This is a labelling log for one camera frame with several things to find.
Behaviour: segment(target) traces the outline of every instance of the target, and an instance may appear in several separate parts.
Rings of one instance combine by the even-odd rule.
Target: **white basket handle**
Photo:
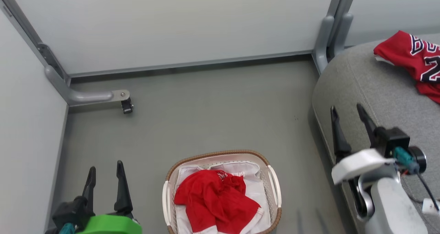
[[[269,168],[269,180],[272,184],[272,189],[275,190],[275,202],[278,204],[278,208],[281,207],[281,188],[279,186],[278,177],[276,176],[276,173],[272,166],[268,165],[267,168]]]
[[[167,226],[170,226],[171,211],[168,181],[165,181],[162,188],[162,211],[164,212],[164,219]]]

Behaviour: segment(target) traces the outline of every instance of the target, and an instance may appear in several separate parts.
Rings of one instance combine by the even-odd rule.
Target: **gray ottoman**
[[[440,43],[440,35],[420,35],[420,38]],[[376,125],[398,126],[411,137],[410,145],[424,151],[428,167],[423,176],[434,196],[440,198],[440,105],[417,92],[415,81],[405,69],[376,61],[373,49],[379,43],[351,47],[338,55],[315,87],[313,109],[331,160],[335,163],[330,122],[332,105],[338,110],[342,130],[353,151],[369,148],[368,135],[356,110],[356,104],[361,103]],[[403,177],[402,185],[416,199],[429,198],[417,176]],[[356,228],[363,234],[364,225],[356,218],[349,186],[345,183],[342,187]],[[421,214],[421,204],[415,203],[415,206]],[[439,218],[424,215],[422,218],[430,234],[440,233]]]

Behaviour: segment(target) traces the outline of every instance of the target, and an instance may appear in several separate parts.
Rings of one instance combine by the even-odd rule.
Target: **white partition panel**
[[[353,0],[346,45],[389,38],[398,30],[440,33],[438,0]]]
[[[16,1],[69,74],[310,52],[330,4],[330,0]]]
[[[1,11],[0,41],[0,232],[44,233],[67,104]]]

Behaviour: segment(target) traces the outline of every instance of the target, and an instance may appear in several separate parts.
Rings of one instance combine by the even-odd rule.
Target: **brown woven basket rim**
[[[184,164],[186,162],[191,162],[191,161],[194,161],[194,160],[198,160],[198,159],[202,159],[202,158],[207,158],[207,157],[215,157],[215,156],[229,155],[229,154],[252,154],[252,155],[254,155],[256,157],[259,157],[264,162],[264,164],[270,165],[269,161],[262,154],[259,154],[258,152],[253,151],[253,150],[217,151],[217,152],[211,152],[211,153],[206,153],[206,154],[202,154],[202,155],[197,155],[197,156],[194,156],[194,157],[189,157],[189,158],[186,158],[186,159],[182,159],[179,162],[176,162],[171,167],[171,169],[168,171],[168,174],[166,175],[166,181],[169,181],[169,178],[171,177],[171,174],[174,172],[174,170],[178,166],[180,166],[180,165],[182,165],[182,164]],[[269,234],[271,231],[273,231],[277,227],[277,225],[278,225],[278,223],[279,223],[279,221],[281,219],[281,212],[282,212],[281,208],[278,208],[274,223],[267,230],[259,232],[258,234]],[[176,234],[173,231],[173,228],[170,225],[167,226],[167,228],[168,228],[168,232],[170,234]]]

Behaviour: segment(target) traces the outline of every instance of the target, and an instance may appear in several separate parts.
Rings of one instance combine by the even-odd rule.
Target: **gray floor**
[[[306,57],[73,84],[84,91],[126,88],[135,110],[123,115],[118,104],[107,104],[69,111],[54,203],[81,194],[88,169],[96,166],[94,209],[111,212],[121,159],[143,232],[165,234],[162,186],[175,162],[253,149],[269,160],[281,184],[278,234],[355,233],[341,192],[331,185],[330,160],[311,113],[317,77]]]

